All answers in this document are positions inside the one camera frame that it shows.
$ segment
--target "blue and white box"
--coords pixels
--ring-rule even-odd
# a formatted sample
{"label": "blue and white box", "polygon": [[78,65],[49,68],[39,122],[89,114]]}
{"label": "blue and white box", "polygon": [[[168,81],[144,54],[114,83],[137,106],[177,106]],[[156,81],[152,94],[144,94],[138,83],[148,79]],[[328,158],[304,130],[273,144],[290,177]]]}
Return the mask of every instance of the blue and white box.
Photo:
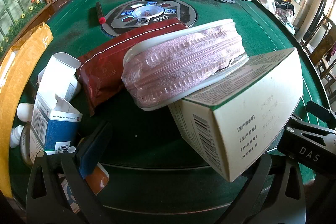
{"label": "blue and white box", "polygon": [[82,114],[64,98],[80,65],[76,58],[58,52],[45,68],[31,120],[29,152],[32,162],[41,150],[48,155],[65,152],[75,139]]}

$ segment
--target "flower painting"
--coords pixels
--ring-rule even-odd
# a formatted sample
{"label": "flower painting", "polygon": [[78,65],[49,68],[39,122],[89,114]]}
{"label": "flower painting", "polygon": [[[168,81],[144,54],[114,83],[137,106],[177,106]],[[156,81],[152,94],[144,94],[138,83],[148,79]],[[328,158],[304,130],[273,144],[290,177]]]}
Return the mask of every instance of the flower painting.
{"label": "flower painting", "polygon": [[15,36],[44,6],[41,0],[0,0],[0,58]]}

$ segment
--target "red pen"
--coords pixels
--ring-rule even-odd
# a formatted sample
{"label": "red pen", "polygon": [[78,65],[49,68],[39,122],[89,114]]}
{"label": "red pen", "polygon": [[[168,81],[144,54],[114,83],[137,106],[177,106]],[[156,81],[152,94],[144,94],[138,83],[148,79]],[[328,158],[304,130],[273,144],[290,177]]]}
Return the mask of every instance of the red pen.
{"label": "red pen", "polygon": [[97,10],[97,15],[98,15],[98,21],[100,24],[104,24],[106,22],[106,19],[103,15],[103,11],[101,9],[101,6],[100,6],[100,2],[98,1],[96,3],[96,10]]}

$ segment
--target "red packaged item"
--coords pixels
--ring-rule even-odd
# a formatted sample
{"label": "red packaged item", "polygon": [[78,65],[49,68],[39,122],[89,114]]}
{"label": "red packaged item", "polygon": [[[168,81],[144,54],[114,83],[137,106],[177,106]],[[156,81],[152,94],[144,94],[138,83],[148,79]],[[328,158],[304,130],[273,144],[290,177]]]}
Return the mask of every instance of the red packaged item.
{"label": "red packaged item", "polygon": [[124,88],[121,80],[123,59],[132,46],[182,29],[187,29],[187,26],[176,18],[159,21],[123,33],[77,58],[81,67],[76,73],[84,88],[90,115],[95,113],[95,107]]}

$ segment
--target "white plastic bottle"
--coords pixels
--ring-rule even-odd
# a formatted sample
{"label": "white plastic bottle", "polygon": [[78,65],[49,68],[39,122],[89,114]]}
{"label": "white plastic bottle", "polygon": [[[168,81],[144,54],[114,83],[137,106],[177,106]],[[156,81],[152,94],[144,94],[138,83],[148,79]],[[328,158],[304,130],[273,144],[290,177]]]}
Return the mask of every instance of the white plastic bottle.
{"label": "white plastic bottle", "polygon": [[31,122],[33,118],[34,104],[20,103],[16,114],[20,121]]}
{"label": "white plastic bottle", "polygon": [[9,142],[9,146],[11,148],[16,148],[20,144],[22,130],[23,130],[23,126],[17,126],[16,128],[12,129],[12,132],[10,134],[10,142]]}

